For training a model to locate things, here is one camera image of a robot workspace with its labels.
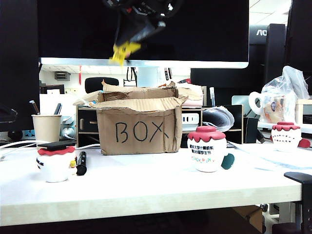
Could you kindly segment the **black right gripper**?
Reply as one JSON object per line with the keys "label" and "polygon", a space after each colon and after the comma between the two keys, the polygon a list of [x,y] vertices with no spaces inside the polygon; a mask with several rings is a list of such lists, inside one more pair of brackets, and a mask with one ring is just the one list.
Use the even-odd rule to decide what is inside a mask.
{"label": "black right gripper", "polygon": [[157,23],[149,19],[170,18],[183,5],[182,0],[104,0],[103,3],[118,11],[118,27],[115,45],[140,42],[162,31],[164,21]]}

